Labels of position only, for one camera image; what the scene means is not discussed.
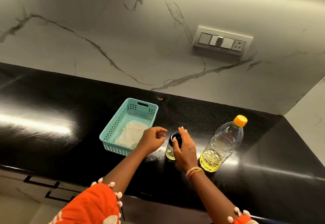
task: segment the bottle cap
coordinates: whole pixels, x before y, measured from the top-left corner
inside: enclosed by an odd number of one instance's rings
[[[244,127],[247,123],[247,118],[243,115],[237,115],[234,119],[234,123],[239,127]]]
[[[182,137],[181,135],[176,132],[176,133],[173,133],[170,137],[169,137],[169,145],[173,148],[173,139],[176,138],[177,139],[177,142],[178,142],[178,146],[179,148],[182,148]]]

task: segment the person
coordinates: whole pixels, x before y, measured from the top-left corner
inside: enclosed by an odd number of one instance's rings
[[[186,173],[197,191],[210,218],[215,224],[257,224],[248,211],[241,213],[237,207],[209,180],[198,167],[196,147],[189,133],[178,128],[182,138],[182,148],[173,140],[174,156],[178,167]],[[50,224],[120,224],[122,207],[120,198],[124,194],[142,160],[156,151],[164,142],[167,130],[152,127],[143,132],[138,145],[111,172],[93,182],[91,187],[75,197]]]

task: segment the black countertop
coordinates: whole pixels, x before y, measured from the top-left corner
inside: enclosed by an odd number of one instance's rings
[[[129,97],[157,104],[154,126],[168,129],[167,136],[184,126],[198,153],[220,125],[245,115],[241,146],[216,173],[207,173],[211,181],[254,216],[325,223],[325,168],[283,116],[5,63],[1,167],[89,186],[124,158],[106,151],[99,134]],[[204,210],[185,175],[165,157],[166,143],[141,163],[126,194]]]

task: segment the black granite countertop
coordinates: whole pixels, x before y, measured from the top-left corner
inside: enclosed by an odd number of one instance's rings
[[[89,186],[124,158],[106,151],[99,134],[129,97],[157,104],[154,126],[168,129],[167,136],[184,126],[198,153],[220,125],[245,115],[241,146],[209,178],[254,216],[325,223],[325,168],[283,116],[5,63],[1,167]],[[204,210],[185,175],[165,157],[165,145],[141,163],[126,194]]]

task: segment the clear plastic bottle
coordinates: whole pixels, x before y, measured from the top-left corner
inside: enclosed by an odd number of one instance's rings
[[[217,171],[223,162],[240,146],[244,136],[243,127],[247,118],[237,115],[234,121],[227,122],[217,129],[200,156],[201,167],[208,172]]]

